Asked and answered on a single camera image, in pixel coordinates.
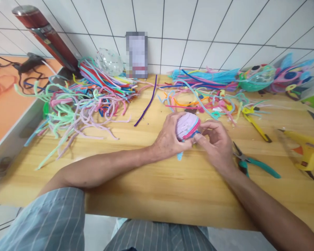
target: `hand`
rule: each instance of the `hand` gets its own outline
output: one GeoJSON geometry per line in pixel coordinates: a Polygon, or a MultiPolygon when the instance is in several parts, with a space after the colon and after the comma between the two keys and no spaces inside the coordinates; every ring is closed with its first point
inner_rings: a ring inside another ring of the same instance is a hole
{"type": "Polygon", "coordinates": [[[209,162],[218,171],[233,170],[233,144],[223,124],[208,120],[200,126],[204,131],[202,134],[195,134],[194,139],[208,153],[209,162]]]}
{"type": "Polygon", "coordinates": [[[188,139],[185,142],[179,142],[175,134],[175,128],[177,125],[178,119],[181,116],[184,116],[186,112],[171,113],[166,116],[163,128],[158,134],[158,137],[151,146],[153,153],[157,154],[159,159],[170,158],[177,153],[186,151],[192,148],[194,139],[188,139]]]}

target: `floor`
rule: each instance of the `floor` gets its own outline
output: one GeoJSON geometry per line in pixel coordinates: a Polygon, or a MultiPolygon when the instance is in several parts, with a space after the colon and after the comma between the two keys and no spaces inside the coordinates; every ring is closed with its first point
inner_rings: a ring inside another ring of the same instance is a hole
{"type": "MultiPolygon", "coordinates": [[[[0,238],[5,235],[8,227],[19,213],[19,208],[0,205],[0,238]]],[[[109,216],[86,214],[85,217],[85,250],[102,251],[114,232],[119,228],[120,221],[109,216]]],[[[260,232],[233,229],[208,228],[209,239],[219,250],[230,251],[275,251],[276,249],[260,232]]]]}

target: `orange board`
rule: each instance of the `orange board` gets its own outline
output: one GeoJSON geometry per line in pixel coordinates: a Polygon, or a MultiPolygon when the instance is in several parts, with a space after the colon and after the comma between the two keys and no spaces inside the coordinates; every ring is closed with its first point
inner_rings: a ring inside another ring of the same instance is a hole
{"type": "MultiPolygon", "coordinates": [[[[12,57],[4,56],[5,59],[12,62],[23,63],[27,57],[12,57]]],[[[58,72],[62,67],[55,59],[46,59],[46,62],[58,72]]],[[[0,59],[0,64],[6,65],[8,62],[0,59]]],[[[46,66],[37,66],[35,70],[43,73],[43,77],[52,76],[53,73],[46,66]]],[[[1,67],[0,68],[0,85],[3,88],[3,92],[0,92],[0,140],[6,135],[6,133],[12,128],[15,122],[21,117],[21,115],[30,107],[34,102],[35,97],[23,97],[16,93],[14,88],[10,88],[5,91],[9,86],[15,82],[14,76],[16,77],[16,84],[18,83],[18,73],[13,66],[1,67]]],[[[22,81],[27,77],[38,77],[39,74],[30,71],[27,74],[22,74],[22,81]]],[[[40,80],[39,85],[44,86],[48,82],[47,79],[40,80]]],[[[32,89],[25,90],[26,93],[33,93],[32,89]]]]}

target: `red thermos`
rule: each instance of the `red thermos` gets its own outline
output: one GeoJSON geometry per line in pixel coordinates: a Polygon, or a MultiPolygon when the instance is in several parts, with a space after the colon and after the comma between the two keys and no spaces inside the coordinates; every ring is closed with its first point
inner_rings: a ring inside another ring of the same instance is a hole
{"type": "Polygon", "coordinates": [[[21,5],[12,12],[62,66],[79,72],[78,60],[38,8],[21,5]]]}

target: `forearm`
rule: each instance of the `forearm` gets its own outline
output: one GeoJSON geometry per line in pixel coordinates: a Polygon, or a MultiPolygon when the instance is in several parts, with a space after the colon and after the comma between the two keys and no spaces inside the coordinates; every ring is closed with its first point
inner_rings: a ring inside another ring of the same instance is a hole
{"type": "Polygon", "coordinates": [[[40,195],[61,187],[93,188],[134,168],[161,160],[153,147],[97,154],[60,169],[40,195]]]}
{"type": "Polygon", "coordinates": [[[242,172],[221,172],[238,200],[277,250],[314,250],[314,233],[242,172]]]}

